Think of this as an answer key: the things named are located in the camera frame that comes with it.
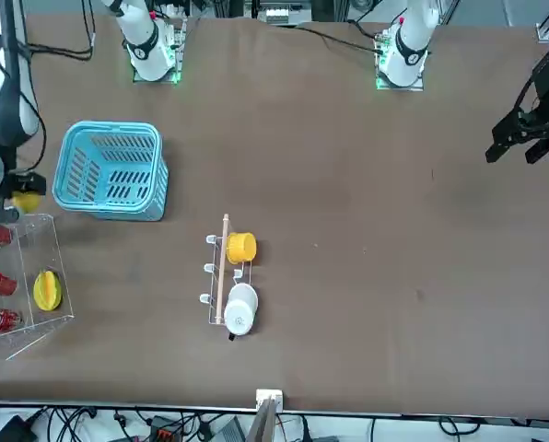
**tabletop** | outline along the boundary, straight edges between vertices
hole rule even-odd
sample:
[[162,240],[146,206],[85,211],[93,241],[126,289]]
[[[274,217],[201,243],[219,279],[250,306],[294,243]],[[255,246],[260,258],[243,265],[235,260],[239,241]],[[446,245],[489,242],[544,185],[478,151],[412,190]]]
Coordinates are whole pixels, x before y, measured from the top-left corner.
[[[182,81],[133,84],[98,17],[93,60],[36,56],[52,182],[80,120],[154,124],[159,223],[55,215],[76,319],[4,366],[0,398],[549,417],[549,161],[485,162],[545,48],[531,29],[438,29],[424,92],[372,55],[249,19],[191,20]],[[29,40],[79,49],[78,15]],[[316,29],[369,44],[347,24]],[[41,142],[36,136],[25,154]],[[207,234],[259,240],[250,335],[207,323]]]

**blue plastic basket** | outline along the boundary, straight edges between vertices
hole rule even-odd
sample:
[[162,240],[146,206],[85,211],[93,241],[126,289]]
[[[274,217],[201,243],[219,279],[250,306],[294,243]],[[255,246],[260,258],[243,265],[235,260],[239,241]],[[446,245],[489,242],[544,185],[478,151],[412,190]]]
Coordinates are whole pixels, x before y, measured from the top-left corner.
[[78,122],[65,134],[53,180],[53,197],[63,209],[158,221],[167,188],[162,138],[151,124]]

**robotic arm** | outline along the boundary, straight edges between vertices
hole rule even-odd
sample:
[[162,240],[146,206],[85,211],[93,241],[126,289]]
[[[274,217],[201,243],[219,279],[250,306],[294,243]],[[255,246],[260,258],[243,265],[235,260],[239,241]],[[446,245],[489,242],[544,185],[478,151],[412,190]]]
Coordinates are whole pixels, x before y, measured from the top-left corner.
[[17,170],[17,149],[39,129],[21,0],[0,0],[0,223],[18,219],[5,200],[15,192],[45,194],[45,179]]
[[[528,112],[522,101],[534,84],[538,105]],[[532,69],[512,110],[493,129],[494,143],[485,152],[488,163],[498,161],[514,145],[537,140],[524,154],[529,164],[549,154],[549,52]]]
[[391,44],[380,73],[396,87],[409,87],[418,79],[428,44],[438,25],[437,0],[408,0],[403,23],[389,29]]

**white robotic arm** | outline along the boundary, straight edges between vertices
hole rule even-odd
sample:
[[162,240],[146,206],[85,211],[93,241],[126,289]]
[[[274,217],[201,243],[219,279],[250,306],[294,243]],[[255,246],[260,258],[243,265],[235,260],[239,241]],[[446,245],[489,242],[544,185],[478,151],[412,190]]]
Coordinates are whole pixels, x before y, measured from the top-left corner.
[[5,209],[12,192],[45,193],[45,180],[34,172],[18,175],[17,149],[39,129],[30,78],[30,52],[21,0],[0,0],[0,222],[18,218]]
[[173,38],[170,41],[163,20],[160,25],[152,20],[145,0],[101,1],[117,17],[131,63],[142,78],[156,81],[175,67],[176,59],[170,56]]
[[391,44],[380,72],[396,87],[409,87],[418,79],[428,44],[438,25],[437,0],[408,0],[401,22],[391,25]]

